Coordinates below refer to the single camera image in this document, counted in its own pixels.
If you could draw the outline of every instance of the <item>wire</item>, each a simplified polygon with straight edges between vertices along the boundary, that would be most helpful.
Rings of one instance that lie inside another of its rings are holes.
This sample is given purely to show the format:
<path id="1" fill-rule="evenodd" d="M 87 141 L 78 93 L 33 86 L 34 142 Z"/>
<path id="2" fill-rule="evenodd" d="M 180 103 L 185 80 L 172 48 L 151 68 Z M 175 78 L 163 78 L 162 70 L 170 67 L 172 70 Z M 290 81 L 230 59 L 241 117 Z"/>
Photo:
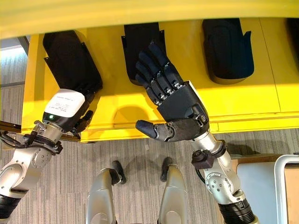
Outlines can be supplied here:
<path id="1" fill-rule="evenodd" d="M 52 154 L 53 154 L 53 152 L 50 150 L 50 149 L 48 149 L 47 147 L 45 147 L 45 146 L 40 146 L 40 145 L 30 145 L 30 146 L 26 146 L 26 145 L 23 145 L 23 144 L 21 144 L 20 142 L 18 142 L 17 140 L 14 140 L 13 138 L 11 138 L 11 139 L 13 139 L 14 141 L 12 142 L 12 140 L 10 140 L 10 136 L 8 136 L 8 135 L 6 135 L 6 134 L 0 134 L 0 139 L 1 139 L 1 141 L 5 144 L 5 145 L 7 145 L 7 146 L 9 146 L 9 147 L 11 147 L 11 148 L 43 148 L 43 149 L 45 149 L 45 150 L 47 150 L 47 151 L 49 151 L 49 152 L 51 152 Z"/>
<path id="2" fill-rule="evenodd" d="M 196 169 L 196 168 L 195 168 L 195 171 L 196 171 L 197 176 L 200 178 L 200 180 L 201 180 L 204 184 L 206 184 L 206 180 L 205 180 L 205 179 L 203 178 L 203 176 L 201 175 L 199 169 Z"/>

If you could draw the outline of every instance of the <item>robot finger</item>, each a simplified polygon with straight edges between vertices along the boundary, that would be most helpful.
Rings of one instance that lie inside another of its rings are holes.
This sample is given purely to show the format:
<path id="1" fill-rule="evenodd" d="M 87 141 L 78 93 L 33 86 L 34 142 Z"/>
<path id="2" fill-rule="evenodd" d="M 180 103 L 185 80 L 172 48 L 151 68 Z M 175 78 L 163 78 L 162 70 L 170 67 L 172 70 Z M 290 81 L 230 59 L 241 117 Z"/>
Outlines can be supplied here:
<path id="1" fill-rule="evenodd" d="M 150 85 L 147 81 L 144 80 L 144 78 L 142 78 L 141 75 L 137 74 L 135 76 L 135 79 L 137 80 L 137 82 L 139 82 L 145 89 L 148 88 L 148 86 Z"/>
<path id="2" fill-rule="evenodd" d="M 165 65 L 164 75 L 174 89 L 179 89 L 182 87 L 184 81 L 173 64 L 167 63 Z"/>
<path id="3" fill-rule="evenodd" d="M 154 42 L 149 45 L 149 50 L 155 56 L 162 68 L 169 62 L 166 54 Z"/>
<path id="4" fill-rule="evenodd" d="M 161 100 L 165 100 L 166 99 L 166 93 L 162 90 L 162 88 L 160 87 L 160 85 L 158 84 L 158 82 L 156 80 L 153 80 L 150 83 L 150 86 L 153 90 L 153 92 L 155 93 L 156 96 L 158 96 Z"/>
<path id="5" fill-rule="evenodd" d="M 138 61 L 136 63 L 136 69 L 143 74 L 143 76 L 145 77 L 146 81 L 148 83 L 150 83 L 153 80 L 153 75 L 150 73 L 150 71 L 140 62 Z"/>
<path id="6" fill-rule="evenodd" d="M 141 51 L 138 55 L 139 60 L 142 61 L 144 64 L 148 66 L 151 73 L 156 76 L 157 73 L 160 71 L 160 68 L 156 65 L 156 63 L 150 58 L 148 54 L 146 54 L 144 51 Z"/>
<path id="7" fill-rule="evenodd" d="M 146 89 L 146 93 L 148 94 L 150 100 L 153 101 L 154 104 L 156 104 L 157 106 L 161 105 L 160 98 L 154 93 L 151 87 L 148 87 Z"/>
<path id="8" fill-rule="evenodd" d="M 174 65 L 169 61 L 166 54 L 160 49 L 158 45 L 156 45 L 154 42 L 152 42 L 149 45 L 149 50 L 154 55 L 154 57 L 159 62 L 160 66 L 164 70 L 164 76 L 168 80 L 168 82 L 175 87 L 176 89 L 181 87 L 181 84 L 184 82 L 179 75 L 177 69 L 174 67 Z"/>
<path id="9" fill-rule="evenodd" d="M 165 94 L 171 95 L 173 93 L 172 86 L 169 84 L 162 72 L 158 73 L 156 80 L 159 83 L 161 89 L 164 90 Z"/>

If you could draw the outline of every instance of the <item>yellow panel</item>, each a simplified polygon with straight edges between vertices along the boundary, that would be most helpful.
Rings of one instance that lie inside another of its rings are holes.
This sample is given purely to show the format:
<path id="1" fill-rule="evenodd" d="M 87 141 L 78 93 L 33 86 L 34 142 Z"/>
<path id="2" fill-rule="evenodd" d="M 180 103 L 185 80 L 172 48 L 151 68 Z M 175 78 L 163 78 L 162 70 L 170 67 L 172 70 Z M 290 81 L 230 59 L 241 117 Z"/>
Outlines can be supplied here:
<path id="1" fill-rule="evenodd" d="M 282 128 L 298 128 L 299 117 L 297 118 L 281 118 L 281 119 L 264 119 L 259 121 L 236 121 L 219 123 L 218 133 L 226 132 L 245 132 Z"/>
<path id="2" fill-rule="evenodd" d="M 0 39 L 82 27 L 229 17 L 299 17 L 298 0 L 1 0 Z"/>
<path id="3" fill-rule="evenodd" d="M 258 19 L 242 19 L 243 31 L 252 30 L 255 72 L 246 80 L 232 85 L 215 84 L 208 78 L 203 55 L 201 21 L 160 23 L 165 30 L 169 58 L 184 80 L 192 80 L 211 118 L 211 130 L 220 132 L 218 123 L 235 120 L 257 121 L 280 112 L 270 61 Z M 130 83 L 121 43 L 123 26 L 85 28 L 77 31 L 103 78 L 104 88 L 96 95 L 91 109 L 95 115 L 82 133 L 82 141 L 139 138 L 138 119 L 163 122 L 156 107 L 140 86 Z M 58 90 L 43 58 L 43 35 L 32 36 L 25 83 L 22 132 L 28 133 L 36 119 L 41 119 L 47 102 Z"/>
<path id="4" fill-rule="evenodd" d="M 281 112 L 299 110 L 299 61 L 286 19 L 261 19 Z"/>

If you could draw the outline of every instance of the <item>white robotic hand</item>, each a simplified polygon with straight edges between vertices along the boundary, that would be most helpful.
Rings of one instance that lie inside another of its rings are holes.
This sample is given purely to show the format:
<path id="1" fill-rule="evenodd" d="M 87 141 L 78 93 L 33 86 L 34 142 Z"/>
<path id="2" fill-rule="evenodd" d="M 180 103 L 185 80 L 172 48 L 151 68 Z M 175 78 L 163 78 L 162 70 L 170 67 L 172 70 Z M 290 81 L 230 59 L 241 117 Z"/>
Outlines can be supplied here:
<path id="1" fill-rule="evenodd" d="M 0 224 L 7 223 L 18 202 L 36 185 L 45 165 L 62 150 L 63 133 L 78 136 L 89 124 L 93 112 L 87 111 L 102 80 L 93 60 L 74 31 L 45 34 L 45 58 L 60 90 L 46 106 L 41 121 L 35 122 L 25 142 L 0 133 L 2 142 L 15 148 L 12 160 L 0 172 Z"/>

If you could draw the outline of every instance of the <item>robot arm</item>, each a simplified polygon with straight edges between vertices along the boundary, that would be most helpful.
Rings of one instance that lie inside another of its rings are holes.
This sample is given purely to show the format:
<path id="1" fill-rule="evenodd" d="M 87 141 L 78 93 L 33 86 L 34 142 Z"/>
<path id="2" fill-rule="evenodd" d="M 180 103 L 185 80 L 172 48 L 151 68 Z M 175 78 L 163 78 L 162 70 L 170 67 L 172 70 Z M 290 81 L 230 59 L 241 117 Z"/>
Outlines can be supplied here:
<path id="1" fill-rule="evenodd" d="M 0 224 L 6 224 L 18 202 L 38 182 L 45 165 L 63 149 L 61 135 L 78 135 L 89 124 L 93 112 L 87 111 L 102 80 L 89 52 L 74 31 L 45 34 L 45 58 L 60 90 L 45 108 L 43 119 L 35 121 L 25 142 L 0 133 L 0 139 L 15 148 L 12 160 L 0 172 Z"/>
<path id="2" fill-rule="evenodd" d="M 237 174 L 224 141 L 216 140 L 209 130 L 209 117 L 191 82 L 183 82 L 166 54 L 151 43 L 139 54 L 136 79 L 158 106 L 166 124 L 139 120 L 136 128 L 160 141 L 190 141 L 192 164 L 204 170 L 205 185 L 213 194 L 227 224 L 258 223 L 240 188 Z"/>

